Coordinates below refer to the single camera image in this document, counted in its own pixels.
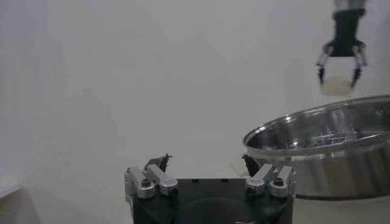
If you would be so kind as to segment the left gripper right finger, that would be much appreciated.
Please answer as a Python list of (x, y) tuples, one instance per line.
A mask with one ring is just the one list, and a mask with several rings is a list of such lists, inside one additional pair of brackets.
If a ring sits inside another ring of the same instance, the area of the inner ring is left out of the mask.
[(285, 198), (296, 194), (297, 172), (291, 166), (278, 169), (269, 163), (259, 163), (247, 154), (242, 159), (249, 173), (246, 188), (254, 195), (268, 191), (273, 197)]

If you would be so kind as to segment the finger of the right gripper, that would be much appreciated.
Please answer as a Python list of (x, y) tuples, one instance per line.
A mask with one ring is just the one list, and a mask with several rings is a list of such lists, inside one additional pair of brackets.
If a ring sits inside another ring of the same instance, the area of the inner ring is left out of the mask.
[(324, 46), (322, 48), (322, 52), (319, 55), (319, 58), (316, 62), (316, 66), (318, 67), (318, 78), (319, 78), (319, 84), (324, 84), (324, 76), (325, 76), (325, 65), (327, 63), (328, 58), (333, 53), (333, 47), (332, 46)]
[(357, 82), (359, 81), (362, 74), (362, 67), (367, 66), (367, 58), (366, 58), (365, 50), (366, 50), (365, 44), (360, 44), (352, 48), (353, 56), (355, 59), (355, 69), (351, 81), (351, 88), (354, 88)]

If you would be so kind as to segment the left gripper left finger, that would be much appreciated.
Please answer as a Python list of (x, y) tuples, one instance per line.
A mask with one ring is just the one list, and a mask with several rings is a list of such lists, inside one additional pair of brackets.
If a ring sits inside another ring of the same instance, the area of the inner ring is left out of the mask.
[(124, 173), (125, 199), (150, 199), (157, 192), (165, 197), (176, 198), (179, 182), (165, 173), (170, 158), (166, 154), (150, 159), (142, 169), (128, 167)]

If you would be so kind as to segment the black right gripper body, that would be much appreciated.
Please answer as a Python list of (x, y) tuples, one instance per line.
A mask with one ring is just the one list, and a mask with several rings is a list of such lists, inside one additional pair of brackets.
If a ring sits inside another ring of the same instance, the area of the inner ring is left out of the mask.
[(332, 48), (330, 57), (353, 57), (354, 46), (365, 46), (356, 38), (358, 23), (365, 15), (365, 9), (341, 10), (333, 14), (335, 33), (333, 39), (324, 45), (324, 52)]

